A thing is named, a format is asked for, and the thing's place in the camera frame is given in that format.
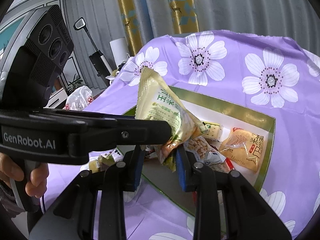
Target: deer logo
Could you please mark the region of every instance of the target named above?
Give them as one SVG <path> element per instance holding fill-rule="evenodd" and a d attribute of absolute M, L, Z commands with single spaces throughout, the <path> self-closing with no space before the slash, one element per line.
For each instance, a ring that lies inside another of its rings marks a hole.
<path fill-rule="evenodd" d="M 128 29 L 130 29 L 130 26 L 129 26 L 130 22 L 131 22 L 131 20 L 128 19 L 128 18 L 126 18 L 126 19 L 124 20 L 124 26 L 125 26 L 126 28 L 128 28 Z"/>
<path fill-rule="evenodd" d="M 176 13 L 176 15 L 178 15 L 178 13 L 182 15 L 182 11 L 177 5 L 173 4 L 170 6 L 170 8 L 172 9 L 173 13 Z"/>

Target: white plastic bag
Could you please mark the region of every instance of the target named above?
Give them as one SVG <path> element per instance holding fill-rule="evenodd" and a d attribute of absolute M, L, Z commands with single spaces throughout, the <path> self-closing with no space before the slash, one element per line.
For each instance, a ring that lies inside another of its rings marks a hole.
<path fill-rule="evenodd" d="M 87 86 L 77 88 L 66 101 L 65 110 L 82 111 L 93 101 L 92 91 Z"/>

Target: yellow curtain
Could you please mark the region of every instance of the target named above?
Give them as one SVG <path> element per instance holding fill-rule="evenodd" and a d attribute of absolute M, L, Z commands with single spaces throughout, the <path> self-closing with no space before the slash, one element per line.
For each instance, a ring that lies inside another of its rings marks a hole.
<path fill-rule="evenodd" d="M 193 0 L 168 0 L 175 34 L 198 32 L 198 20 Z"/>
<path fill-rule="evenodd" d="M 139 24 L 133 0 L 118 0 L 129 49 L 136 55 L 142 48 Z"/>

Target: potted plant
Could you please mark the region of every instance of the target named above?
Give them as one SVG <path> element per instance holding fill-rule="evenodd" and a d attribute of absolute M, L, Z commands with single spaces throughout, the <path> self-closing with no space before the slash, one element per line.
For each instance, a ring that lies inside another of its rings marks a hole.
<path fill-rule="evenodd" d="M 68 82 L 68 87 L 67 87 L 68 94 L 70 95 L 78 87 L 82 86 L 83 85 L 82 82 L 83 82 L 83 80 L 80 77 L 76 79 L 76 74 L 75 74 L 73 77 L 73 81 Z"/>

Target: screw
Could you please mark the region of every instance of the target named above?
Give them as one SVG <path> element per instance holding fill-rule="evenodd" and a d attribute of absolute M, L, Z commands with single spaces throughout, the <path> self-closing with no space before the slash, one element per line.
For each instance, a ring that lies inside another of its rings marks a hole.
<path fill-rule="evenodd" d="M 80 172 L 80 176 L 82 178 L 87 177 L 89 174 L 90 174 L 90 171 L 88 171 L 88 170 L 84 170 L 84 171 Z"/>
<path fill-rule="evenodd" d="M 116 164 L 116 166 L 117 166 L 118 168 L 124 168 L 124 167 L 125 167 L 125 162 L 118 162 L 118 163 Z"/>
<path fill-rule="evenodd" d="M 203 167 L 203 163 L 201 162 L 196 162 L 195 164 L 193 164 L 193 166 L 196 168 L 196 169 L 201 169 Z"/>
<path fill-rule="evenodd" d="M 129 133 L 127 131 L 123 131 L 121 133 L 121 136 L 122 136 L 123 139 L 127 139 L 129 137 Z"/>
<path fill-rule="evenodd" d="M 237 178 L 237 177 L 240 176 L 240 172 L 239 172 L 239 171 L 236 171 L 236 170 L 230 171 L 230 174 L 231 174 L 231 176 L 234 177 L 234 178 Z"/>

